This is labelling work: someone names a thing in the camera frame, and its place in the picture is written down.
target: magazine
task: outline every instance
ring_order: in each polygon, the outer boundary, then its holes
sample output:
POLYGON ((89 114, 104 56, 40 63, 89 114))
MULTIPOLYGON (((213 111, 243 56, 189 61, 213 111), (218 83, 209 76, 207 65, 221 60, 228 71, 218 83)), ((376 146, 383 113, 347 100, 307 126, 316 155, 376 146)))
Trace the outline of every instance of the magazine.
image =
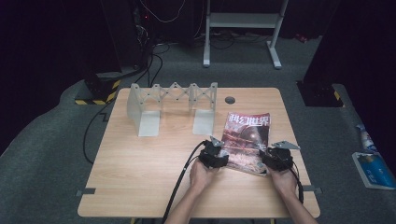
POLYGON ((266 175, 267 169, 260 150, 268 148, 270 114, 246 115, 230 112, 225 122, 221 148, 229 155, 226 165, 238 171, 266 175))
POLYGON ((368 189, 396 189, 396 180, 379 154, 355 152, 353 161, 368 189))

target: gray floor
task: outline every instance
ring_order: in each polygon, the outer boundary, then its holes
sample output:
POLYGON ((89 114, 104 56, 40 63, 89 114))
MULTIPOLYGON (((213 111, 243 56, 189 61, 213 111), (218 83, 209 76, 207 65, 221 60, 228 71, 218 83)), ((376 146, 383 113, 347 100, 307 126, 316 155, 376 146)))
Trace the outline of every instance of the gray floor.
MULTIPOLYGON (((334 85, 345 107, 307 107, 296 86, 304 78, 320 39, 302 44, 280 38, 276 49, 283 68, 275 70, 263 41, 235 43, 211 51, 211 66, 202 67, 203 48, 181 45, 159 46, 163 58, 156 81, 162 86, 197 83, 219 87, 276 87, 280 90, 311 182, 322 189, 318 194, 320 223, 396 223, 396 191, 366 189, 351 159, 361 151, 355 126, 360 123, 342 85, 334 85)), ((216 47, 229 43, 213 41, 216 47)), ((154 58, 151 77, 160 67, 154 58)), ((129 87, 137 77, 124 79, 129 87)), ((148 84, 147 77, 139 82, 148 84)), ((82 82, 71 86, 61 102, 33 120, 0 158, 0 223, 131 223, 125 218, 79 217, 79 189, 84 189, 92 166, 84 160, 85 130, 100 105, 75 105, 82 82)), ((105 109, 111 113, 112 105, 105 109)), ((87 135, 87 152, 94 158, 106 128, 103 116, 96 118, 87 135)), ((268 220, 202 220, 191 223, 269 223, 268 220)), ((280 219, 278 223, 290 223, 280 219)))

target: person's right hand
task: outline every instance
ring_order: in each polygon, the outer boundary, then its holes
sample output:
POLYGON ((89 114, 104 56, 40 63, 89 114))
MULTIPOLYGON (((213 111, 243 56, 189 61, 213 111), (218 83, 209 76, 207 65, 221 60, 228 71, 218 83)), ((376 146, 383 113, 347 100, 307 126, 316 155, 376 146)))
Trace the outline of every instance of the person's right hand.
POLYGON ((297 180, 290 170, 275 171, 268 167, 270 175, 273 178, 275 188, 282 197, 296 195, 297 180))

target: hand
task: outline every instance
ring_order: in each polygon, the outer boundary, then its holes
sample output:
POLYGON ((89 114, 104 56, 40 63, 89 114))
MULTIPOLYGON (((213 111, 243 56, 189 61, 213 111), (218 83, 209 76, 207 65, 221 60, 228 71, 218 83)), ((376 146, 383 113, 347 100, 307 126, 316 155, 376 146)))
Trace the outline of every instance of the hand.
POLYGON ((218 172, 219 168, 206 168, 197 158, 191 167, 190 182, 191 188, 201 193, 207 186, 212 183, 213 177, 218 172))
POLYGON ((269 167, 268 170, 270 171, 270 175, 273 178, 277 192, 279 192, 282 197, 295 195, 297 180, 290 170, 279 172, 269 167))

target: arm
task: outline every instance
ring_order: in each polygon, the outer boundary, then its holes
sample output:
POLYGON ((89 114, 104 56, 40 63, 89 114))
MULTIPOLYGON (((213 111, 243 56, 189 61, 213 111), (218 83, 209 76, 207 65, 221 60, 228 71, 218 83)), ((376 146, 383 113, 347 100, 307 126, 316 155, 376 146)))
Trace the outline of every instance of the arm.
POLYGON ((288 208, 294 223, 317 223, 298 200, 295 193, 297 181, 291 171, 278 172, 268 169, 273 178, 275 188, 288 208))
POLYGON ((186 194, 169 214, 165 224, 185 224, 191 218, 191 213, 198 202, 199 197, 210 185, 218 169, 207 169, 199 159, 196 159, 191 167, 191 185, 186 194))

